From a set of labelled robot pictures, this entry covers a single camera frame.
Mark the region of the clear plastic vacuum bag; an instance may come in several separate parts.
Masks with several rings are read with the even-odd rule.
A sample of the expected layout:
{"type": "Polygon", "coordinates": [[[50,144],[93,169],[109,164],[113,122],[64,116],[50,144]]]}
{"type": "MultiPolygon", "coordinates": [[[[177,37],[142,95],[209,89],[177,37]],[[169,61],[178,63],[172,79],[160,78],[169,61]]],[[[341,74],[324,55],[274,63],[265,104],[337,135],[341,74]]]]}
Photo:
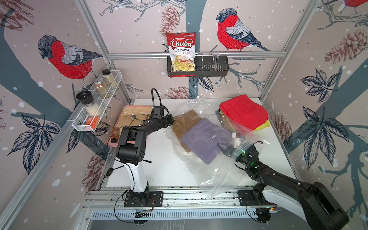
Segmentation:
{"type": "MultiPolygon", "coordinates": [[[[172,107],[170,113],[175,118],[190,110],[194,110],[202,119],[206,118],[213,124],[222,127],[218,119],[218,111],[220,110],[219,105],[207,101],[204,97],[198,97],[178,103],[172,107]]],[[[176,156],[184,162],[188,171],[194,177],[201,191],[206,194],[207,198],[213,198],[220,193],[229,191],[236,187],[246,176],[246,172],[243,170],[245,166],[241,163],[237,163],[235,158],[225,156],[222,151],[211,164],[205,164],[192,151],[185,151],[174,134],[172,126],[164,130],[164,134],[172,142],[173,151],[176,156]]],[[[242,145],[237,148],[242,147],[248,149],[253,144],[258,151],[258,156],[263,148],[269,144],[267,140],[262,139],[260,134],[255,131],[242,135],[245,139],[242,145]]]]}

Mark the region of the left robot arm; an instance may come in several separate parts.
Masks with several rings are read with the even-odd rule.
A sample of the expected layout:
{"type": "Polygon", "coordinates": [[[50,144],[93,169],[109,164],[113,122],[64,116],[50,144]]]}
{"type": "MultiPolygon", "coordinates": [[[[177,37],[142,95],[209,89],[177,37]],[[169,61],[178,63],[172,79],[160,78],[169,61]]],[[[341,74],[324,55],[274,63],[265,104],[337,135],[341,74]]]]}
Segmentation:
{"type": "Polygon", "coordinates": [[[116,157],[127,167],[131,187],[128,198],[146,203],[150,199],[149,182],[140,162],[144,160],[147,136],[174,124],[174,118],[164,106],[153,106],[151,114],[137,126],[124,126],[120,134],[116,157]]]}

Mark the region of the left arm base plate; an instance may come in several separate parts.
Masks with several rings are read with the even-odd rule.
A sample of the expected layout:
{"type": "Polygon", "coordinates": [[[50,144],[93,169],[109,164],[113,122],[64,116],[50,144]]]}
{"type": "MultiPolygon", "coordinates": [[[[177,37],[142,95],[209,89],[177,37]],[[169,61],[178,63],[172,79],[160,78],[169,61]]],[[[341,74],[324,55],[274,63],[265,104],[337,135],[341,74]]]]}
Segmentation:
{"type": "Polygon", "coordinates": [[[129,191],[125,195],[123,195],[124,207],[125,208],[162,207],[163,195],[164,192],[162,191],[142,192],[142,193],[135,193],[129,191]]]}

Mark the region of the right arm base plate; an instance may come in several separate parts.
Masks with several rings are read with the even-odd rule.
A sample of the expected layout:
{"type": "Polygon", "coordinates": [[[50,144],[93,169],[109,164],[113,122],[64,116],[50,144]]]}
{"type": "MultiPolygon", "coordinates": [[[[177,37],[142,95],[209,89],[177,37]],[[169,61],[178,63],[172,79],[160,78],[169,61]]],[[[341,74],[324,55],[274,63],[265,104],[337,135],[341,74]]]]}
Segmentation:
{"type": "Polygon", "coordinates": [[[239,190],[236,197],[239,199],[241,206],[264,206],[269,204],[262,192],[255,190],[239,190]]]}

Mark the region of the red garment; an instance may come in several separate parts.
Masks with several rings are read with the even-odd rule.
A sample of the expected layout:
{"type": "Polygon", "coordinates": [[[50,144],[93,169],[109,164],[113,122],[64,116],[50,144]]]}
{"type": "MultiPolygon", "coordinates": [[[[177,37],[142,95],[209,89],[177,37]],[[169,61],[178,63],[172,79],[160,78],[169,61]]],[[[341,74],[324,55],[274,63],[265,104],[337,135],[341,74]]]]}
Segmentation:
{"type": "Polygon", "coordinates": [[[266,109],[252,101],[247,95],[225,101],[220,104],[219,109],[231,121],[251,130],[255,130],[269,120],[266,109]]]}

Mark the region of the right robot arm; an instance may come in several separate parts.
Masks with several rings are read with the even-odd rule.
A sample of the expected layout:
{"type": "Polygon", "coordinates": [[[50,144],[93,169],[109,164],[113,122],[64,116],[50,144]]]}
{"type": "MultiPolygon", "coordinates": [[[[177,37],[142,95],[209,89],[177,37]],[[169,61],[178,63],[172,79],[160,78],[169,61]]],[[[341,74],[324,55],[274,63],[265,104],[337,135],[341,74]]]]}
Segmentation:
{"type": "Polygon", "coordinates": [[[232,145],[218,147],[224,155],[234,157],[237,163],[243,164],[243,170],[251,179],[271,186],[300,203],[302,213],[313,230],[340,230],[349,222],[346,212],[323,184],[301,182],[278,173],[259,161],[253,144],[248,149],[236,149],[232,145]]]}

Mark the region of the yellow green garment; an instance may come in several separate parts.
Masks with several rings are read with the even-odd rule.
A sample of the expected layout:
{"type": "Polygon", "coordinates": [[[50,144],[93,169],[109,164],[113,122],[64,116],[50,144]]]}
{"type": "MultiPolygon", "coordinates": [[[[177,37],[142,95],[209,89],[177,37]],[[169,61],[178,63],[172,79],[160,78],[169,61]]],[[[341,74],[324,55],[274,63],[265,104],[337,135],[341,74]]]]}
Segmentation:
{"type": "Polygon", "coordinates": [[[255,130],[251,130],[247,127],[244,127],[240,124],[237,124],[233,121],[231,121],[222,111],[218,111],[219,112],[219,121],[222,127],[224,127],[225,129],[228,129],[229,131],[235,133],[241,133],[241,134],[248,134],[250,132],[254,132],[254,131],[260,131],[264,128],[270,127],[270,121],[267,120],[264,124],[262,124],[261,126],[257,127],[255,130]]]}

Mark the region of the purple garment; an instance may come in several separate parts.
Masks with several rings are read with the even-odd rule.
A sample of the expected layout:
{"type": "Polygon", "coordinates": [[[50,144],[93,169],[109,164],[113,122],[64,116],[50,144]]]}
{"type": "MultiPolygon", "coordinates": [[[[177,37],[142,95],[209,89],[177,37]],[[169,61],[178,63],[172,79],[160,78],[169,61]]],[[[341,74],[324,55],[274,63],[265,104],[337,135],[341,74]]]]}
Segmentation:
{"type": "Polygon", "coordinates": [[[232,142],[232,133],[203,118],[190,128],[180,141],[205,164],[211,164],[221,152],[219,145],[224,147],[232,142]]]}

